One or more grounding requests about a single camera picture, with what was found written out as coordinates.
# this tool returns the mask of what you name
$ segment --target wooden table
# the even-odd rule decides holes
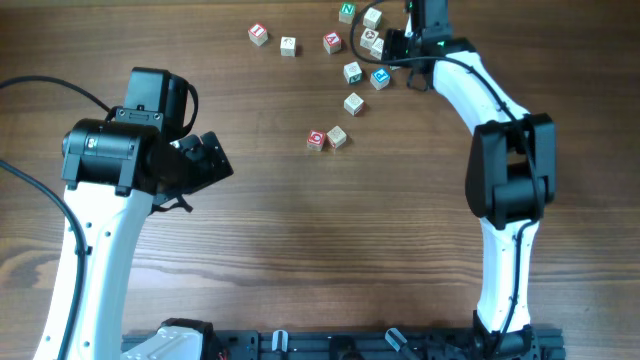
[[[0,78],[44,74],[121,104],[134,66],[170,71],[200,93],[195,133],[214,130],[236,171],[151,216],[129,281],[123,332],[169,317],[217,329],[291,331],[469,326],[482,238],[464,197],[471,137],[445,99],[404,86],[346,84],[349,51],[322,36],[338,3],[0,10]],[[382,27],[403,27],[399,2]],[[531,268],[536,324],[564,329],[571,359],[640,351],[640,25],[637,2],[525,0],[450,4],[515,101],[556,122],[558,193]],[[253,45],[259,21],[271,39]],[[293,36],[296,58],[280,56]],[[351,117],[343,100],[367,103]],[[60,144],[104,114],[48,84],[0,96],[0,156],[62,194]],[[350,143],[309,152],[310,129]],[[63,218],[0,172],[0,358],[30,358],[47,317]]]

